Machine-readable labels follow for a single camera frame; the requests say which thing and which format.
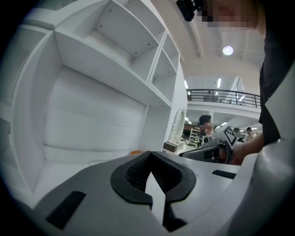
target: round ceiling light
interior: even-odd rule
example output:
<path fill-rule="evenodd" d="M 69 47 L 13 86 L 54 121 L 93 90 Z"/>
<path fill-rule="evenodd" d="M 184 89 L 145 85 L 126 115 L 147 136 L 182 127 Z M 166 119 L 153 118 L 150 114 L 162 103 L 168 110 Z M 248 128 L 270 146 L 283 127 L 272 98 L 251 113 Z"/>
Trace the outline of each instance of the round ceiling light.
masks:
<path fill-rule="evenodd" d="M 225 46 L 223 48 L 223 54 L 226 55 L 226 56 L 232 55 L 233 52 L 234 52 L 234 49 L 231 46 Z"/>

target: person's arm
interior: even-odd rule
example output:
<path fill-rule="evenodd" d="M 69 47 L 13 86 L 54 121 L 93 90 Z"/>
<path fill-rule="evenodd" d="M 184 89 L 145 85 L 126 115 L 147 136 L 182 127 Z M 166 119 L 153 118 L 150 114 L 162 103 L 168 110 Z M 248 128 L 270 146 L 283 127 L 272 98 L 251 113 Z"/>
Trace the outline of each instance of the person's arm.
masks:
<path fill-rule="evenodd" d="M 259 153 L 264 146 L 263 133 L 259 133 L 248 142 L 237 142 L 234 146 L 230 165 L 241 165 L 247 155 Z"/>

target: black hair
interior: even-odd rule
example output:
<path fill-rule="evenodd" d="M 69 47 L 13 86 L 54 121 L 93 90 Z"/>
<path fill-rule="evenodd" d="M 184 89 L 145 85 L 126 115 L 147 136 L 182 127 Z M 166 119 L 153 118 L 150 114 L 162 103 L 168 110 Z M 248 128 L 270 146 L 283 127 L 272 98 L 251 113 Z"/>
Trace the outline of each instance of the black hair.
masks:
<path fill-rule="evenodd" d="M 199 119 L 199 125 L 203 125 L 206 122 L 210 122 L 211 116 L 209 115 L 202 115 Z"/>

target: person's hand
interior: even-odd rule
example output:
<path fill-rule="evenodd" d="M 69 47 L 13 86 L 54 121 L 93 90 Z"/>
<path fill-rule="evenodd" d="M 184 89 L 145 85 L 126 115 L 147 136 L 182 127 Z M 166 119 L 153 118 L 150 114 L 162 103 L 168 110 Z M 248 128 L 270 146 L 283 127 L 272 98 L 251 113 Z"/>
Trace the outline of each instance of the person's hand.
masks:
<path fill-rule="evenodd" d="M 230 165 L 241 165 L 243 163 L 243 160 L 246 156 L 244 152 L 244 146 L 245 143 L 243 142 L 237 142 L 235 144 L 233 150 L 233 157 L 232 160 L 229 162 Z"/>

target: black rectangular slot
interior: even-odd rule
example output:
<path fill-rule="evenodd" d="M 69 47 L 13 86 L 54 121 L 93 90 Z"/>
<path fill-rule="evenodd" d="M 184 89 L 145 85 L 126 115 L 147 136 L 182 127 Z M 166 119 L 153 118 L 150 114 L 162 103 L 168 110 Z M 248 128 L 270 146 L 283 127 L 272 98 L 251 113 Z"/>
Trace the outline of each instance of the black rectangular slot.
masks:
<path fill-rule="evenodd" d="M 62 230 L 73 213 L 76 211 L 84 197 L 85 193 L 79 191 L 71 192 L 51 213 L 46 221 Z"/>
<path fill-rule="evenodd" d="M 228 179 L 234 179 L 236 174 L 235 173 L 230 173 L 230 172 L 226 172 L 226 171 L 219 171 L 219 170 L 215 170 L 212 172 L 213 175 L 218 175 L 221 177 L 225 177 Z"/>

